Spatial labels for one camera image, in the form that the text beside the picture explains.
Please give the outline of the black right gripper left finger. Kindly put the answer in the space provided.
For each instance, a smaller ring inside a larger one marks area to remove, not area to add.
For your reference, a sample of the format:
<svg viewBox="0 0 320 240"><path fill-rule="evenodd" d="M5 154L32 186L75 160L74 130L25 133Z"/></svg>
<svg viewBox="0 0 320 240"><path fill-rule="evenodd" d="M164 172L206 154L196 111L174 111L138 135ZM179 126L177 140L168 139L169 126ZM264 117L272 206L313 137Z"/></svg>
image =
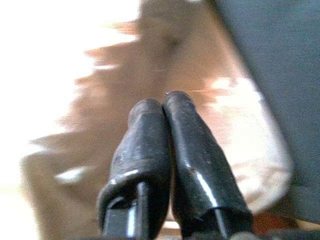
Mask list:
<svg viewBox="0 0 320 240"><path fill-rule="evenodd" d="M97 199L105 238L155 238L166 219L171 180L169 127L161 104L151 98L130 111L109 180Z"/></svg>

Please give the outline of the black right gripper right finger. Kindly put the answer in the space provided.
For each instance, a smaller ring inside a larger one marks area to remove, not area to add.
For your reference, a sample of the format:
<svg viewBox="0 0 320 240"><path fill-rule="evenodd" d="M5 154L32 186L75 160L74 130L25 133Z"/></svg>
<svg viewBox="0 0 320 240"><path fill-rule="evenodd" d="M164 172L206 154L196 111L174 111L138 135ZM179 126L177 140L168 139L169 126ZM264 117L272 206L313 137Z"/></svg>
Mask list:
<svg viewBox="0 0 320 240"><path fill-rule="evenodd" d="M216 232L223 238L253 232L253 216L224 152L182 91L166 95L163 109L174 150L172 210L183 237Z"/></svg>

